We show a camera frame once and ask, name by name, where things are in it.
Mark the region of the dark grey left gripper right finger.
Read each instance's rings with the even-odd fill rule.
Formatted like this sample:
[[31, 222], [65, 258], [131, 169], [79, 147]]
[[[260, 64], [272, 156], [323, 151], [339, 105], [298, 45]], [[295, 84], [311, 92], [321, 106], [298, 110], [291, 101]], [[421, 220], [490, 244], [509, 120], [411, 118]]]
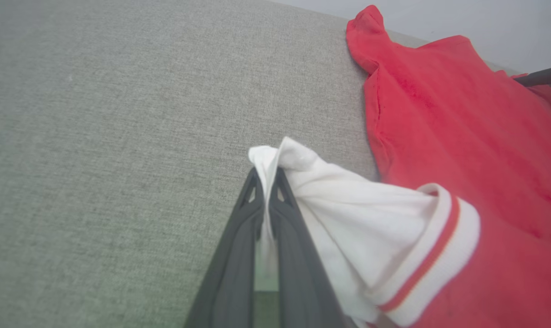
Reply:
[[277, 244], [280, 326], [350, 328], [282, 168], [270, 193], [270, 221]]

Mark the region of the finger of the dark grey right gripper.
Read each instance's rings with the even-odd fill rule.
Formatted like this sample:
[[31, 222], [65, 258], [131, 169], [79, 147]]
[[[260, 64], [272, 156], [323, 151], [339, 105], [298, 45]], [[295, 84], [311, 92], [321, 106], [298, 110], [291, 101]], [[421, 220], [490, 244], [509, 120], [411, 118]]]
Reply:
[[551, 86], [551, 68], [515, 77], [514, 80], [524, 87]]

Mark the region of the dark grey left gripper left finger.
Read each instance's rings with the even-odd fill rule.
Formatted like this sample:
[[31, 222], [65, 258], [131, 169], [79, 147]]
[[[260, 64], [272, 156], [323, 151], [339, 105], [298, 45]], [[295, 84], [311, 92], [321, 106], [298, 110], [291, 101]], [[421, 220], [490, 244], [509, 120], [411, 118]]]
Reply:
[[190, 309], [186, 328], [253, 326], [255, 245], [263, 216], [261, 180], [251, 169]]

